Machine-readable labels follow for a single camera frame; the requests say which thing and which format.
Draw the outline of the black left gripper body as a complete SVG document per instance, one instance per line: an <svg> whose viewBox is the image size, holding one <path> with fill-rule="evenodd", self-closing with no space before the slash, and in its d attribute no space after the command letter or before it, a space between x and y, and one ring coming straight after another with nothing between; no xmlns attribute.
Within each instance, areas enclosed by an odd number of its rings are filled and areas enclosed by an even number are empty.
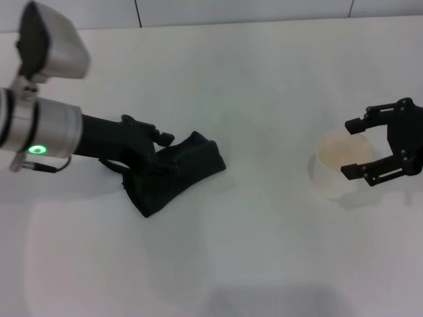
<svg viewBox="0 0 423 317"><path fill-rule="evenodd" d="M117 161L141 172L155 161L152 135L156 127L123 115L113 122L82 116L83 130L75 155Z"/></svg>

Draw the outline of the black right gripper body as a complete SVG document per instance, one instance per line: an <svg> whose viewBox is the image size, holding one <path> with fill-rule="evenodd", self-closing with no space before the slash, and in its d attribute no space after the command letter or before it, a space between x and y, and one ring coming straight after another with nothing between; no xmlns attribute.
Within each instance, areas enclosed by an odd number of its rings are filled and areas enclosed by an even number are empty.
<svg viewBox="0 0 423 317"><path fill-rule="evenodd" d="M422 107L411 98L399 100L387 112L387 140L394 161L388 177L422 172Z"/></svg>

